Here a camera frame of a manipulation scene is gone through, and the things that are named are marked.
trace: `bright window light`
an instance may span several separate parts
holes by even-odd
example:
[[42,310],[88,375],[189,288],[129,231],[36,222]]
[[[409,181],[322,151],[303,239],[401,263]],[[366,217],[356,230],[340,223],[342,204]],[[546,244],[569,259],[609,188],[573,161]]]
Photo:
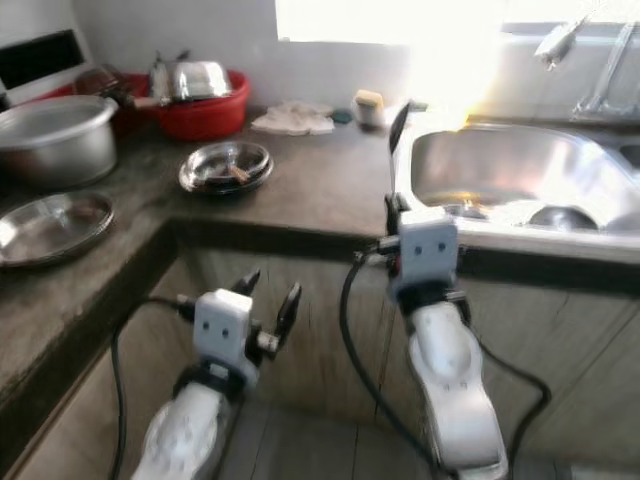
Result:
[[411,45],[432,19],[451,29],[467,19],[555,23],[585,14],[624,23],[640,21],[640,0],[276,0],[276,12],[280,40]]

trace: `metal bowl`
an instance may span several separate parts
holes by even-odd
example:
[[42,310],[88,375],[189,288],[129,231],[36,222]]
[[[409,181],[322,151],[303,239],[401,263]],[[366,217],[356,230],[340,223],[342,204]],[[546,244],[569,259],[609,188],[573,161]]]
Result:
[[218,62],[158,62],[150,73],[151,94],[164,103],[228,97],[233,85]]
[[68,96],[20,105],[0,115],[0,168],[31,186],[55,190],[88,183],[116,165],[110,99]]
[[81,255],[106,232],[113,208],[91,192],[52,195],[0,218],[0,267],[49,265]]
[[183,186],[235,186],[239,182],[230,173],[231,167],[243,170],[251,181],[267,167],[269,158],[269,152],[256,143],[213,143],[189,156],[180,168],[180,183]]
[[269,159],[267,162],[267,166],[262,170],[258,175],[255,175],[246,183],[222,183],[222,184],[211,184],[211,183],[190,183],[191,179],[188,175],[183,175],[184,165],[180,169],[180,175],[178,176],[178,181],[180,186],[184,188],[187,192],[190,193],[203,193],[207,195],[230,195],[232,193],[243,193],[254,190],[255,188],[262,185],[267,178],[271,175],[273,171],[273,160]]
[[561,232],[598,230],[596,222],[578,208],[552,205],[546,205],[534,213],[528,224],[551,227]]

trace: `stainless steel sink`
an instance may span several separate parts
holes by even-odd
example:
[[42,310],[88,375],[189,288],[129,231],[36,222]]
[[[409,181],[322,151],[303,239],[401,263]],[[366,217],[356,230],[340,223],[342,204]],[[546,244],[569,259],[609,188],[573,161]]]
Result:
[[[638,257],[640,188],[633,169],[618,151],[587,137],[510,125],[414,128],[404,135],[396,164],[396,191],[409,206],[453,214],[465,243],[547,253],[573,245],[573,254],[589,256],[620,247]],[[530,225],[545,206],[588,218],[595,230]]]

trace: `metal plate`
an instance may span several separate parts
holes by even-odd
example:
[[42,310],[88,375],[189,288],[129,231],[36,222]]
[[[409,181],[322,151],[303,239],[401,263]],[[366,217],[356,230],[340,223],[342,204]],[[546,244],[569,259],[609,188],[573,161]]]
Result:
[[256,143],[240,141],[213,143],[189,155],[180,168],[181,183],[237,186],[238,181],[229,173],[230,167],[238,167],[249,177],[254,177],[266,168],[269,158],[269,152]]
[[52,195],[0,219],[0,267],[39,266],[77,257],[113,220],[106,197],[92,192]]
[[598,230],[589,215],[574,207],[547,205],[531,216],[530,225],[550,227],[563,232]]
[[212,185],[212,184],[202,184],[202,183],[190,183],[190,178],[187,175],[183,174],[183,169],[185,165],[182,165],[180,169],[180,173],[178,174],[178,181],[180,186],[184,188],[187,192],[192,193],[205,193],[208,195],[230,195],[232,193],[242,193],[251,191],[254,188],[262,185],[264,181],[271,175],[273,171],[273,160],[269,159],[267,162],[267,166],[265,169],[260,172],[260,174],[251,180],[249,180],[245,184],[222,184],[222,185]]

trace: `countertop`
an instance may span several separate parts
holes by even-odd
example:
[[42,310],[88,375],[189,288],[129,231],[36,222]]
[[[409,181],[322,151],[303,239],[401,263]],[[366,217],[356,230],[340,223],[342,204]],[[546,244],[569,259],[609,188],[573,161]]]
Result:
[[[236,137],[262,144],[275,161],[273,174],[259,189],[228,198],[184,192],[177,171],[200,144],[169,140],[151,126],[121,142],[116,169],[87,187],[107,194],[115,207],[111,231],[97,247],[65,265],[0,274],[0,431],[20,430],[11,441],[0,440],[0,476],[86,366],[79,360],[92,358],[105,345],[119,321],[111,316],[125,314],[118,311],[125,308],[123,297],[106,286],[120,285],[121,295],[140,296],[147,286],[136,279],[159,276],[166,268],[154,261],[150,243],[177,248],[172,237],[158,235],[169,222],[197,225],[209,236],[218,234],[216,222],[245,224],[256,232],[263,226],[356,239],[384,234],[383,197],[391,184],[386,133],[363,133],[350,124],[330,135],[245,130]],[[483,256],[468,254],[463,267],[507,280],[511,271],[533,276],[537,271],[538,283],[546,283],[560,277],[554,261],[503,258],[487,250]],[[610,286],[607,278],[619,275],[619,270],[602,270],[604,263],[562,265],[568,281],[595,279]],[[637,267],[626,268],[635,268],[627,273],[640,279]],[[65,349],[75,352],[67,355]]]
[[236,137],[262,144],[275,161],[259,189],[234,198],[184,192],[177,171],[200,144],[172,141],[148,127],[121,142],[116,169],[87,187],[114,203],[105,240],[65,265],[0,274],[0,412],[168,218],[384,233],[383,196],[390,188],[385,134],[364,134],[351,124],[324,136],[247,129]]

